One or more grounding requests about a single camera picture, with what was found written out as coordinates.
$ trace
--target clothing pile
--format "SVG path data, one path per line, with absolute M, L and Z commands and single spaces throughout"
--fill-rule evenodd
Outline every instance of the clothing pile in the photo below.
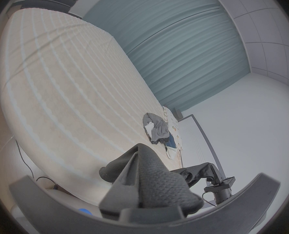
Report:
M 177 154 L 177 147 L 174 137 L 168 130 L 168 123 L 161 117 L 152 113 L 146 113 L 142 119 L 144 130 L 152 144 L 162 143 L 166 148 L 166 155 L 174 159 Z

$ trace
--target white pillowcase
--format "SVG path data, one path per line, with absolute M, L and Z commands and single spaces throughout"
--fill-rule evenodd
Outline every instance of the white pillowcase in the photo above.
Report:
M 179 133 L 178 121 L 167 107 L 163 106 L 163 109 L 165 122 L 168 123 L 168 130 L 174 137 L 177 148 L 182 150 L 182 139 Z

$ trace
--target blue object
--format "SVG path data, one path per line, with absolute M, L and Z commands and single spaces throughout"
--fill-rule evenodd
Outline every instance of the blue object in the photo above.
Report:
M 83 20 L 109 32 L 161 105 L 184 111 L 250 72 L 218 0 L 100 0 Z
M 169 141 L 165 145 L 172 148 L 176 148 L 176 143 L 171 133 L 169 133 Z
M 79 209 L 81 212 L 84 212 L 84 213 L 87 213 L 87 214 L 89 214 L 89 215 L 92 215 L 92 213 L 90 212 L 90 211 L 88 211 L 87 209 L 83 209 L 83 208 L 81 208 L 81 209 Z

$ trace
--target gray clothing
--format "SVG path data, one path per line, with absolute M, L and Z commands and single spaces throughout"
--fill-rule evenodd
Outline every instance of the gray clothing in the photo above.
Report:
M 145 126 L 148 123 L 150 122 L 154 123 L 154 127 L 152 129 L 151 142 L 156 142 L 157 140 L 163 139 L 163 138 L 169 138 L 168 123 L 166 123 L 161 117 L 155 114 L 146 113 L 143 116 L 142 122 L 143 122 L 144 130 L 145 130 Z

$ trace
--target beige bedsheet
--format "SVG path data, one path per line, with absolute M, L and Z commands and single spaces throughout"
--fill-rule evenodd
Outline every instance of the beige bedsheet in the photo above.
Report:
M 56 183 L 98 205 L 110 184 L 100 167 L 137 143 L 168 169 L 162 144 L 152 145 L 142 117 L 162 106 L 115 39 L 68 14 L 17 11 L 0 42 L 0 101 L 14 136 Z

